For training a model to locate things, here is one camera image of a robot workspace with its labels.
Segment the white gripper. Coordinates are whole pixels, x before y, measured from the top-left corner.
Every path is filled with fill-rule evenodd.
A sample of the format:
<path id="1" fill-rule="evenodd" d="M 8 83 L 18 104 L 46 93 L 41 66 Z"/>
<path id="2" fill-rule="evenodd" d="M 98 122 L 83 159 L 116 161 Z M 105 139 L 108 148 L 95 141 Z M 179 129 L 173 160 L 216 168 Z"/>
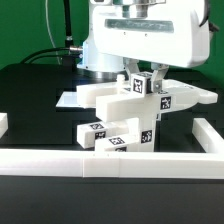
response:
<path id="1" fill-rule="evenodd" d="M 158 93 L 168 65 L 191 68 L 209 57 L 209 0 L 90 0 L 90 4 L 96 47 L 125 57 L 128 83 L 140 72 L 138 60 L 153 62 L 151 90 Z"/>

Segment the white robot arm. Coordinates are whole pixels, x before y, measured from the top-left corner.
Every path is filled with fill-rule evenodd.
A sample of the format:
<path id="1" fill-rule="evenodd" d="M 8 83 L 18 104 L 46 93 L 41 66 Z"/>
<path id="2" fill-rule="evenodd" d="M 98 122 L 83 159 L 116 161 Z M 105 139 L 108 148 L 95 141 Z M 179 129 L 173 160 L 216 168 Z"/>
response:
<path id="1" fill-rule="evenodd" d="M 97 72 L 138 71 L 152 64 L 148 90 L 162 89 L 170 66 L 192 68 L 210 54 L 219 27 L 209 0 L 89 0 L 89 35 L 81 67 Z"/>

